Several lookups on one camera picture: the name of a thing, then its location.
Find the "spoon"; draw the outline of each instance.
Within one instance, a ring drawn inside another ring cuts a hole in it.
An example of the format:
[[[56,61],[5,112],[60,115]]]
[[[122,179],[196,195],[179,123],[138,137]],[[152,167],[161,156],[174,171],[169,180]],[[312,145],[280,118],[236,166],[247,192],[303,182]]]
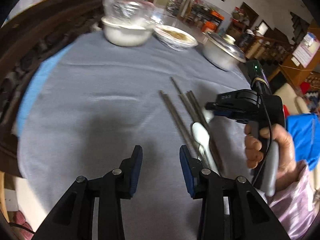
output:
[[[202,124],[200,124],[199,122],[195,122],[192,125],[192,134],[196,142],[204,148],[204,152],[207,156],[210,169],[220,175],[209,149],[210,135],[208,131],[203,127]]]

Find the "carved wooden backrest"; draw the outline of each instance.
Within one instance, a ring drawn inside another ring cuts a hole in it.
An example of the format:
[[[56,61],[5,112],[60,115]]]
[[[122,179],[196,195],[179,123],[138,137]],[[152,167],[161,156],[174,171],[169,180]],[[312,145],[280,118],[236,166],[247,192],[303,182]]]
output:
[[[33,74],[103,15],[102,0],[44,0],[0,29],[1,171],[20,176],[12,127]]]

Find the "white bowl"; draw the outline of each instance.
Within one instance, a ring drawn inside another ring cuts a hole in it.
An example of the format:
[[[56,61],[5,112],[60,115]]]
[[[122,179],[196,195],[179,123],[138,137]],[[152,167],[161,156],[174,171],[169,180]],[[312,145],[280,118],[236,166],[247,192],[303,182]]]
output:
[[[121,47],[133,47],[144,44],[152,35],[153,26],[119,25],[111,23],[104,16],[101,18],[104,25],[103,33],[108,41]]]
[[[171,36],[169,33],[164,32],[164,30],[175,31],[175,32],[184,34],[186,35],[187,39],[186,40],[176,39],[173,36]],[[169,25],[158,25],[155,28],[155,33],[157,38],[160,41],[162,41],[164,44],[166,44],[167,46],[175,50],[182,51],[198,45],[197,40],[194,37],[192,37],[189,33],[186,33],[183,30],[180,30],[178,28],[175,28]]]

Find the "wooden leg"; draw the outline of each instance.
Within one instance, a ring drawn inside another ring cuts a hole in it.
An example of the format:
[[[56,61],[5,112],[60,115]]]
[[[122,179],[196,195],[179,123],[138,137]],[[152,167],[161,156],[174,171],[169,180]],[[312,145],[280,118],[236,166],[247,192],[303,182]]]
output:
[[[268,76],[268,82],[270,82],[278,73],[280,72],[280,68],[277,67],[270,76]]]
[[[4,198],[4,172],[0,171],[0,210],[5,219],[9,222],[7,207],[5,206]]]

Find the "calendar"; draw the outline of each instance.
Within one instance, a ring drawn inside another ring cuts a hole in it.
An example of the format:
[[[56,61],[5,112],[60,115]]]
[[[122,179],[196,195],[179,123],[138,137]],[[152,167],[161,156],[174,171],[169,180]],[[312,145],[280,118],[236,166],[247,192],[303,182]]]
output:
[[[320,47],[320,42],[312,33],[307,33],[292,55],[306,68]]]

